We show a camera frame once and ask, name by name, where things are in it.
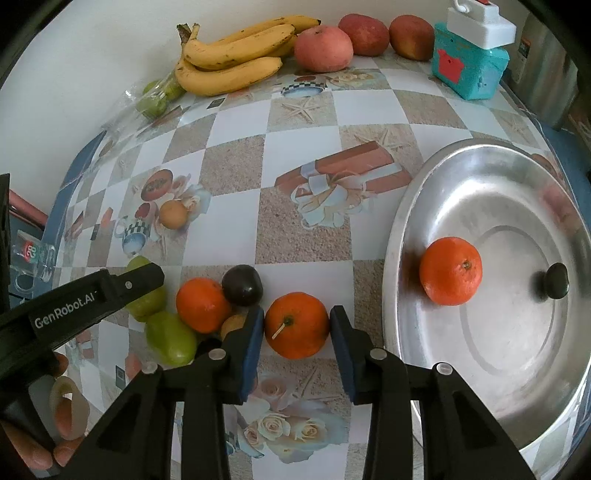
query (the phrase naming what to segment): peach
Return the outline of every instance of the peach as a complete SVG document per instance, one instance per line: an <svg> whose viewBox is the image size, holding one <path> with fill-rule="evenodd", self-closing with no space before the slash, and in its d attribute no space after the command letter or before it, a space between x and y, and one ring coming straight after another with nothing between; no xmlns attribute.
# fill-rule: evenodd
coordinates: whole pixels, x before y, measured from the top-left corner
<svg viewBox="0 0 591 480"><path fill-rule="evenodd" d="M427 61L433 57L435 31L425 20L414 15L401 15L390 24L390 43L401 57Z"/></svg>
<svg viewBox="0 0 591 480"><path fill-rule="evenodd" d="M388 48L388 27L376 18L359 14L345 15L340 19L339 28L351 39L356 55L375 57Z"/></svg>
<svg viewBox="0 0 591 480"><path fill-rule="evenodd" d="M318 25L297 36L295 59L312 72L336 72L344 69L353 58L353 44L338 27Z"/></svg>

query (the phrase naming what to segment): black knob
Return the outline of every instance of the black knob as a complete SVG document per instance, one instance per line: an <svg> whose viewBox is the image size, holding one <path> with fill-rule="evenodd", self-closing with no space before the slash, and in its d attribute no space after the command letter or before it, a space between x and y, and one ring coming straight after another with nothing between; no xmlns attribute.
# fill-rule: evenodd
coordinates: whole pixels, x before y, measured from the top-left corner
<svg viewBox="0 0 591 480"><path fill-rule="evenodd" d="M562 299L569 292L569 274L563 263L550 265L544 274L544 290L551 299Z"/></svg>

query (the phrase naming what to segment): blue toy box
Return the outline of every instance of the blue toy box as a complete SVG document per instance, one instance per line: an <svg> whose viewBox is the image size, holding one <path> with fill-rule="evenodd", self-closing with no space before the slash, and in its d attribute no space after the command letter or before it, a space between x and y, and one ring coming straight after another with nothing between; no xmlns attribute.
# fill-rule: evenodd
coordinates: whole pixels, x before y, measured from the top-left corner
<svg viewBox="0 0 591 480"><path fill-rule="evenodd" d="M491 98L508 63L504 48L484 50L450 32L445 23L435 25L433 74L464 100Z"/></svg>

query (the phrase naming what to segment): apple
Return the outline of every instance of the apple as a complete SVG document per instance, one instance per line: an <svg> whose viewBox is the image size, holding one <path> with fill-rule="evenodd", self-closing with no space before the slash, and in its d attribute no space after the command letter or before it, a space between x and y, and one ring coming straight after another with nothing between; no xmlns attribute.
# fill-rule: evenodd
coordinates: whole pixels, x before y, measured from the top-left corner
<svg viewBox="0 0 591 480"><path fill-rule="evenodd" d="M339 27L318 25L304 30L295 41L295 59L312 72L336 72L349 65L353 44Z"/></svg>

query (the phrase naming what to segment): red apple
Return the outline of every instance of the red apple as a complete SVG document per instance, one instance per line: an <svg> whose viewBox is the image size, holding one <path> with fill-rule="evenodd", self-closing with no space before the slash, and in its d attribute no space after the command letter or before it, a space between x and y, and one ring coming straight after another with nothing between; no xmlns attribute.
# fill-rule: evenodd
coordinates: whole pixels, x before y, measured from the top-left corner
<svg viewBox="0 0 591 480"><path fill-rule="evenodd" d="M295 59L312 72L336 72L344 69L353 58L353 44L338 27L319 25L297 36Z"/></svg>
<svg viewBox="0 0 591 480"><path fill-rule="evenodd" d="M339 28L351 39L356 55L375 57L388 48L388 27L380 20L367 15L349 14L340 19Z"/></svg>

